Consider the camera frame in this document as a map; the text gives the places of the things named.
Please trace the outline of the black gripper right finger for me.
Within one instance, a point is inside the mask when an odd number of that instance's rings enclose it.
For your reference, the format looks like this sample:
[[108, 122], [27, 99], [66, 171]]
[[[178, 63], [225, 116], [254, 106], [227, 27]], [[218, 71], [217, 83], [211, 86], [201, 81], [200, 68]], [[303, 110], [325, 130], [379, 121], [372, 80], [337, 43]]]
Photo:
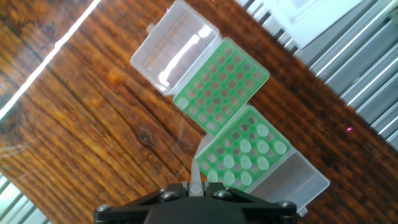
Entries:
[[296, 204], [268, 202], [221, 182], [205, 182], [212, 223], [296, 224]]

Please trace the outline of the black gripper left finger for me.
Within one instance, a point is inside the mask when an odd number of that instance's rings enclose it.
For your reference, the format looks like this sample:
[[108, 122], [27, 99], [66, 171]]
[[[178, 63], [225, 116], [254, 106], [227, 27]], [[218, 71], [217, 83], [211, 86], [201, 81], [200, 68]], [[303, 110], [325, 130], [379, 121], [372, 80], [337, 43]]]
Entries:
[[144, 223], [158, 205], [188, 197], [188, 183], [170, 184], [120, 207], [102, 204], [95, 210], [95, 224]]

